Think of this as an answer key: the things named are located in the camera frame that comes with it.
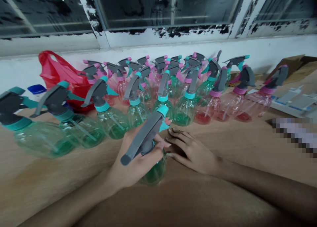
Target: hand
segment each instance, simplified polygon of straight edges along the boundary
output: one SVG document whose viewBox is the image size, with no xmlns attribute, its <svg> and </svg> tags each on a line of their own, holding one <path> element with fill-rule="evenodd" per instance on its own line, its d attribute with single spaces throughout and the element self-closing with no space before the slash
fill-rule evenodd
<svg viewBox="0 0 317 227">
<path fill-rule="evenodd" d="M 168 130 L 173 138 L 166 137 L 166 140 L 181 148 L 187 158 L 176 154 L 167 153 L 168 156 L 176 159 L 181 164 L 202 174 L 216 175 L 219 167 L 220 157 L 214 155 L 205 145 L 198 139 L 185 131 Z"/>
<path fill-rule="evenodd" d="M 171 121 L 166 118 L 165 123 L 170 125 Z M 119 154 L 110 172 L 108 173 L 106 181 L 110 182 L 117 191 L 124 187 L 132 186 L 138 182 L 158 161 L 162 159 L 163 148 L 170 147 L 171 145 L 164 141 L 164 139 L 162 139 L 158 134 L 156 134 L 154 141 L 156 141 L 157 144 L 150 153 L 144 156 L 139 154 L 127 166 L 123 166 L 120 162 L 120 159 L 128 150 L 134 137 L 140 131 L 143 124 L 139 125 L 133 130 L 128 131 L 124 135 Z"/>
</svg>

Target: glass pane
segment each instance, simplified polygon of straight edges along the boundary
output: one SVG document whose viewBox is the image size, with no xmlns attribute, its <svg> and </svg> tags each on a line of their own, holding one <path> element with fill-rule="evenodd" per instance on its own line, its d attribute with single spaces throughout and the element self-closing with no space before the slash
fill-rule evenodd
<svg viewBox="0 0 317 227">
<path fill-rule="evenodd" d="M 317 0 L 266 0 L 257 21 L 314 18 Z"/>
<path fill-rule="evenodd" d="M 92 31 L 79 0 L 1 0 L 0 7 L 1 37 Z"/>
<path fill-rule="evenodd" d="M 242 0 L 100 0 L 107 29 L 231 23 Z"/>
</svg>

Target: cardboard box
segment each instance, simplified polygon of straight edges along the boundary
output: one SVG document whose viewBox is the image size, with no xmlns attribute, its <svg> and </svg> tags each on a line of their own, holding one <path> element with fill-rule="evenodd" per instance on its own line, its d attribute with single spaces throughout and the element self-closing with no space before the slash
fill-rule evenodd
<svg viewBox="0 0 317 227">
<path fill-rule="evenodd" d="M 297 55 L 284 58 L 276 68 L 269 74 L 267 79 L 272 77 L 281 65 L 288 66 L 288 76 L 285 83 L 298 82 L 313 73 L 317 69 L 317 57 Z"/>
</svg>

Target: wooden table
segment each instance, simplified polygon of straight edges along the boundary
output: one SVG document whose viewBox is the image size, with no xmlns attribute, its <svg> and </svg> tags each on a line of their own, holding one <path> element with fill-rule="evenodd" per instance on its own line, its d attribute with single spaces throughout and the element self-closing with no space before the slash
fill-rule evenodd
<svg viewBox="0 0 317 227">
<path fill-rule="evenodd" d="M 21 114 L 29 116 L 32 111 L 23 110 Z M 270 109 L 253 123 L 194 123 L 183 129 L 216 155 L 317 187 L 316 159 L 273 132 L 265 120 L 275 117 L 288 115 Z M 57 122 L 50 114 L 35 120 Z M 17 226 L 109 168 L 121 144 L 121 140 L 106 139 L 97 147 L 76 149 L 59 159 L 38 159 L 17 147 L 12 131 L 2 126 L 0 130 L 3 227 Z M 77 226 L 274 226 L 273 223 L 303 226 L 252 193 L 200 175 L 168 157 L 166 176 L 157 186 L 137 184 L 122 190 L 94 208 Z"/>
</svg>

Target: window frame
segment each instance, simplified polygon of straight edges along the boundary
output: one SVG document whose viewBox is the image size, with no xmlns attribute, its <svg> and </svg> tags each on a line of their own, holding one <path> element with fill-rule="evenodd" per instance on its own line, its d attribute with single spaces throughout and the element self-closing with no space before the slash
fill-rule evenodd
<svg viewBox="0 0 317 227">
<path fill-rule="evenodd" d="M 52 49 L 56 52 L 111 49 L 119 47 L 148 46 L 157 44 L 175 44 L 192 42 L 225 41 L 267 36 L 289 36 L 297 34 L 316 33 L 314 27 L 317 19 L 297 20 L 283 24 L 283 20 L 272 26 L 271 22 L 258 24 L 256 18 L 266 0 L 243 0 L 234 21 L 230 24 L 212 24 L 195 26 L 169 26 L 162 28 L 137 27 L 123 30 L 107 30 L 102 18 L 98 2 L 100 0 L 80 0 L 85 14 L 90 22 L 92 33 L 74 33 L 55 36 L 17 37 L 1 40 L 8 48 L 7 53 L 0 56 L 35 54 L 42 50 Z"/>
</svg>

